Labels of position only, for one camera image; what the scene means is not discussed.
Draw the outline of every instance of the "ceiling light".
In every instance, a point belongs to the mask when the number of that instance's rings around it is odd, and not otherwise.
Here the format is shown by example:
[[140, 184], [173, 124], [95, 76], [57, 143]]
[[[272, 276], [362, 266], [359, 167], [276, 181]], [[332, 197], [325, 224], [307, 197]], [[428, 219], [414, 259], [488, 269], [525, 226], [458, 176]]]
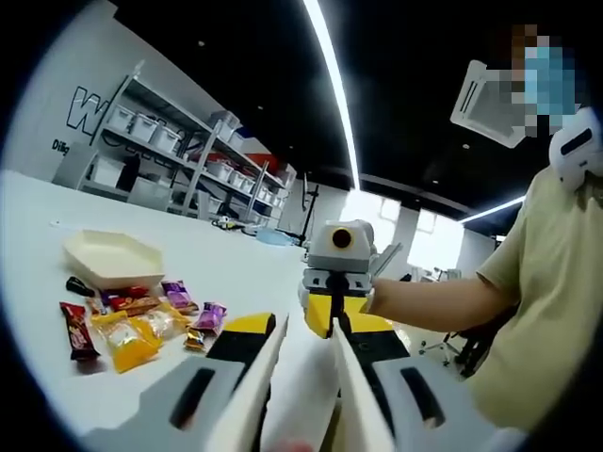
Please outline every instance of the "ceiling light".
[[498, 205], [497, 207], [493, 207], [492, 209], [488, 209], [485, 212], [481, 212], [480, 214], [474, 215], [473, 217], [462, 219], [461, 221], [459, 221], [459, 223], [461, 223], [461, 224], [467, 223], [468, 221], [472, 221], [474, 219], [482, 218], [482, 217], [485, 217], [486, 215], [494, 214], [495, 212], [498, 212], [499, 210], [506, 209], [507, 207], [511, 207], [512, 205], [520, 204], [525, 199], [526, 199], [525, 195], [524, 196], [520, 196], [517, 199], [514, 199], [514, 200], [509, 201], [509, 202], [505, 202], [504, 204]]
[[317, 34], [318, 42], [320, 43], [320, 49], [327, 63], [327, 69], [329, 70], [329, 76], [331, 77], [331, 83], [333, 84], [333, 90], [335, 93], [335, 100], [339, 107], [339, 116], [341, 117], [341, 123], [343, 125], [343, 132], [346, 137], [348, 144], [348, 155], [350, 156], [351, 166], [351, 177], [353, 179], [353, 187], [360, 189], [360, 177], [358, 176], [358, 164], [356, 162], [356, 149], [354, 147], [354, 138], [351, 133], [351, 122], [350, 112], [348, 111], [348, 103], [346, 102], [346, 93], [343, 90], [343, 82], [341, 80], [341, 73], [337, 66], [337, 59], [335, 58], [335, 51], [333, 43], [329, 37], [329, 30], [327, 24], [324, 22], [324, 16], [318, 5], [318, 0], [303, 0], [312, 26]]

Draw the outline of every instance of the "white table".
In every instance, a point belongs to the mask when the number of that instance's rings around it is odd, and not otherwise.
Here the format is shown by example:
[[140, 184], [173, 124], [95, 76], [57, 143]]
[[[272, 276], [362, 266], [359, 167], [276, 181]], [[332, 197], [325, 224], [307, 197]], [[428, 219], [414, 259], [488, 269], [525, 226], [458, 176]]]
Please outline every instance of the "white table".
[[272, 247], [220, 231], [192, 218], [156, 212], [3, 171], [2, 263], [5, 312], [31, 373], [74, 434], [114, 428], [138, 409], [139, 394], [190, 354], [183, 336], [161, 348], [158, 359], [117, 374], [95, 336], [105, 369], [83, 375], [70, 360], [60, 301], [82, 304], [65, 290], [72, 274], [62, 243], [81, 229], [115, 231], [163, 251], [166, 279], [182, 279], [199, 302], [219, 301], [231, 318], [270, 311], [287, 337], [272, 379], [263, 445], [283, 438], [309, 441], [318, 450], [337, 390], [327, 341], [302, 319], [297, 288], [302, 250]]

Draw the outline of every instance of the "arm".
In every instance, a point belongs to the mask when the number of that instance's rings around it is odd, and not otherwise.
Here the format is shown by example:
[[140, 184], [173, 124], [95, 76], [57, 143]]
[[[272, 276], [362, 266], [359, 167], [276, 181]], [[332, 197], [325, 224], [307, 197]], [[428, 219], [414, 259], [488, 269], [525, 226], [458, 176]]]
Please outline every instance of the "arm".
[[481, 325], [514, 303], [482, 279], [447, 282], [377, 280], [369, 314], [433, 331]]

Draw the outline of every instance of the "yellow shirt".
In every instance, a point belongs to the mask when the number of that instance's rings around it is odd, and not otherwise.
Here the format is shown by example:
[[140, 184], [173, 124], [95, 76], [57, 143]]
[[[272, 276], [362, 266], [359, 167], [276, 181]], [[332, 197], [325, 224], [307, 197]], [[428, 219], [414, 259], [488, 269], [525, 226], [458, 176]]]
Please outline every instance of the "yellow shirt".
[[588, 351], [603, 307], [603, 208], [594, 191], [568, 193], [553, 169], [540, 172], [507, 239], [478, 270], [520, 303], [467, 381], [500, 427], [535, 427]]

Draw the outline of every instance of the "white headset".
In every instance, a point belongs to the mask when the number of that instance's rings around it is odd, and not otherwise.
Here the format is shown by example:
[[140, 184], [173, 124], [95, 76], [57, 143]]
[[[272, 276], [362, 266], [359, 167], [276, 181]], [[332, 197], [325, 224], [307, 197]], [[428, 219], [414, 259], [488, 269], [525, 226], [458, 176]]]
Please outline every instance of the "white headset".
[[581, 108], [550, 140], [548, 160], [563, 187], [574, 192], [586, 171], [603, 177], [603, 137], [601, 123], [590, 107]]

